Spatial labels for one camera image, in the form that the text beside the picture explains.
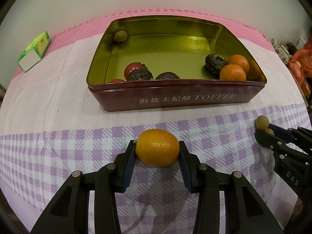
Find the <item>tangerine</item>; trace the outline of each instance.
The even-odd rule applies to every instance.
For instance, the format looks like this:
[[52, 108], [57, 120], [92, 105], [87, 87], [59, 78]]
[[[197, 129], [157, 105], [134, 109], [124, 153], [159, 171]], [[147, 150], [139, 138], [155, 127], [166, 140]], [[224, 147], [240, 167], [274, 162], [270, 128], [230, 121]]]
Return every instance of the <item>tangerine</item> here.
[[165, 130], [145, 130], [138, 137], [135, 153], [144, 163], [167, 166], [177, 159], [180, 145], [177, 138]]
[[225, 65], [220, 71], [220, 80], [246, 81], [245, 71], [236, 64]]
[[246, 73], [246, 75], [249, 72], [249, 63], [247, 61], [247, 59], [239, 54], [234, 54], [232, 56], [229, 57], [229, 59], [227, 60], [227, 64], [236, 64], [238, 66], [240, 66]]

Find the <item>green tissue box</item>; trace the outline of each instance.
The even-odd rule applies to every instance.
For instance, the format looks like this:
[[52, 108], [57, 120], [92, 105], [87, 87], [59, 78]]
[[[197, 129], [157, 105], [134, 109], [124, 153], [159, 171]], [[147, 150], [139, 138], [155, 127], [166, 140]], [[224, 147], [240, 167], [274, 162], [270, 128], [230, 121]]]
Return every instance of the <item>green tissue box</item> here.
[[24, 72], [30, 70], [42, 60], [48, 46], [51, 43], [49, 34], [44, 31], [39, 34], [24, 50], [18, 59], [18, 65]]

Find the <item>red plastic bag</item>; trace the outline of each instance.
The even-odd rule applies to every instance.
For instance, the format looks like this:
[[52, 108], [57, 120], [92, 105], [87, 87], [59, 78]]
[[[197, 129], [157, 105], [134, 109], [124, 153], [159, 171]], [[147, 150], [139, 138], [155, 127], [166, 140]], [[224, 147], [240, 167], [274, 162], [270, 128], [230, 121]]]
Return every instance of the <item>red plastic bag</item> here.
[[300, 69], [295, 63], [289, 63], [288, 68], [293, 73], [294, 77], [297, 79], [299, 85], [301, 86], [305, 80], [302, 69]]
[[288, 68], [301, 86], [305, 78], [312, 77], [312, 50], [298, 49], [289, 61]]

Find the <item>chinese characters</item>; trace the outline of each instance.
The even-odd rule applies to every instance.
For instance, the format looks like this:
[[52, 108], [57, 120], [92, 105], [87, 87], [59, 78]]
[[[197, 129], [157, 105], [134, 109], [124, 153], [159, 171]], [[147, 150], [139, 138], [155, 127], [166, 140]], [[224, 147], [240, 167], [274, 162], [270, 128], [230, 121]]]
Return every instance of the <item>chinese characters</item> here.
[[191, 96], [177, 96], [177, 97], [164, 97], [164, 98], [140, 98], [140, 104], [147, 103], [159, 103], [159, 102], [173, 102], [173, 101], [199, 101], [199, 100], [208, 100], [208, 99], [233, 99], [236, 94], [213, 94], [213, 95], [195, 95], [193, 98]]

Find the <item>tomato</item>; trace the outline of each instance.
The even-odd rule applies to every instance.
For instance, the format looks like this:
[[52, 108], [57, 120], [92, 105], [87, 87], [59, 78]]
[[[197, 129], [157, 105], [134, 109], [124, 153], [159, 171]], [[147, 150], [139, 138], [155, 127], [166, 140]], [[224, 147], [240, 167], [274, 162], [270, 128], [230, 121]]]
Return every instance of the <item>tomato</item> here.
[[134, 70], [136, 70], [136, 69], [138, 69], [138, 68], [145, 68], [144, 66], [143, 66], [143, 64], [141, 64], [140, 62], [133, 62], [133, 63], [130, 63], [126, 68], [125, 68], [125, 70], [124, 70], [124, 78], [127, 80], [128, 79], [128, 77], [129, 77], [129, 74], [132, 72], [132, 71], [134, 71]]
[[109, 83], [122, 83], [122, 82], [125, 82], [125, 81], [122, 79], [114, 79], [114, 80], [111, 80]]

